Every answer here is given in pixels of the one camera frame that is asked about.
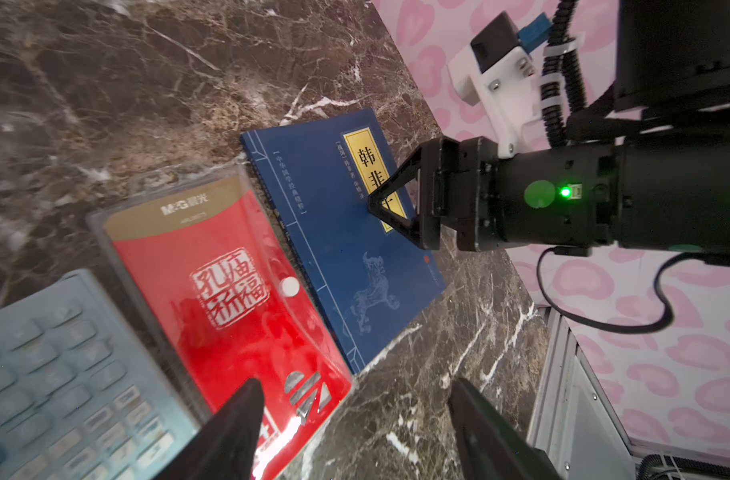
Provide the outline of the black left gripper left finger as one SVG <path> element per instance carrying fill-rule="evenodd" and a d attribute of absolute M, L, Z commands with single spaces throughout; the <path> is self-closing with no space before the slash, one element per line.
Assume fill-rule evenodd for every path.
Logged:
<path fill-rule="evenodd" d="M 247 380 L 157 477 L 250 480 L 264 407 L 260 381 Z"/>

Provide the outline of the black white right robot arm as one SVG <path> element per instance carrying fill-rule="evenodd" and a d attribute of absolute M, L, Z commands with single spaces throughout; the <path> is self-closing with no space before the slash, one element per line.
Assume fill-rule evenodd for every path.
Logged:
<path fill-rule="evenodd" d="M 420 144 L 369 195 L 417 247 L 528 244 L 671 251 L 730 267 L 730 1 L 623 1 L 616 78 L 589 101 L 570 33 L 577 5 L 518 28 L 491 20 L 449 62 L 492 138 Z"/>

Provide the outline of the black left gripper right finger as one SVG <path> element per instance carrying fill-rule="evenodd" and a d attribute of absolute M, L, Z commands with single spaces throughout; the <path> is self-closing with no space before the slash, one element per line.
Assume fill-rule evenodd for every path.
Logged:
<path fill-rule="evenodd" d="M 559 477 L 546 453 L 528 445 L 468 380 L 452 381 L 447 405 L 466 479 Z"/>

